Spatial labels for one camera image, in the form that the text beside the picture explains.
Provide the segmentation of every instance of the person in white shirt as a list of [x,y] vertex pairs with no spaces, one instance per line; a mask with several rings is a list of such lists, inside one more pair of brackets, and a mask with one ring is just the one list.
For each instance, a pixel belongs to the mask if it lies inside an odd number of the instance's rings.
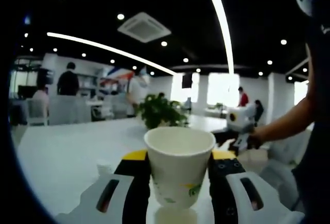
[[38,90],[33,95],[33,99],[39,99],[42,101],[44,110],[48,113],[48,107],[50,103],[50,98],[46,93],[46,85],[44,83],[38,83],[37,84]]
[[136,108],[139,103],[143,102],[149,91],[149,76],[146,73],[146,69],[140,68],[135,70],[135,75],[127,84],[126,98],[129,102],[127,108],[127,117],[136,116]]

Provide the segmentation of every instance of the bright window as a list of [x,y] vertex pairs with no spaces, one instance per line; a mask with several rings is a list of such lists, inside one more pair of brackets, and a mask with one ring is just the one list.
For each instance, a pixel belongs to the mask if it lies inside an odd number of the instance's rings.
[[178,73],[175,76],[173,76],[171,100],[185,102],[188,99],[188,97],[191,97],[191,102],[197,102],[200,75],[198,73],[192,74],[192,85],[190,89],[182,88],[183,75],[184,75],[183,73]]
[[208,76],[207,104],[222,103],[236,107],[239,103],[239,75],[228,73],[211,73]]
[[308,84],[296,81],[294,83],[294,105],[306,97]]

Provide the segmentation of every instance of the person in pink shirt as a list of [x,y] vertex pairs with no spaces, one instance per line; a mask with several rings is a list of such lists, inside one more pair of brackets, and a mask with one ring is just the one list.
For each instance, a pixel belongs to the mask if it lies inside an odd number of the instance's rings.
[[37,83],[38,90],[33,95],[33,99],[39,99],[43,102],[43,106],[48,113],[48,107],[50,103],[50,98],[46,93],[46,85],[44,83]]

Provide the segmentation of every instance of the person in red shirt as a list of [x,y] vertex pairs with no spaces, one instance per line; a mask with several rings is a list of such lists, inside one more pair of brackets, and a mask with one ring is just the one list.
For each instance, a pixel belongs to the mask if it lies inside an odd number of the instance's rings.
[[239,107],[245,107],[247,103],[249,103],[248,95],[244,92],[242,87],[238,88],[240,100],[239,100]]

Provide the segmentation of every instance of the paper cup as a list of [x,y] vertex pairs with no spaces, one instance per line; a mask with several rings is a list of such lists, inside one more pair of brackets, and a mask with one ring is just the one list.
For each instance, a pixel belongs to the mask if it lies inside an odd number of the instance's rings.
[[210,132],[159,127],[144,135],[157,201],[186,209],[198,198],[216,139]]

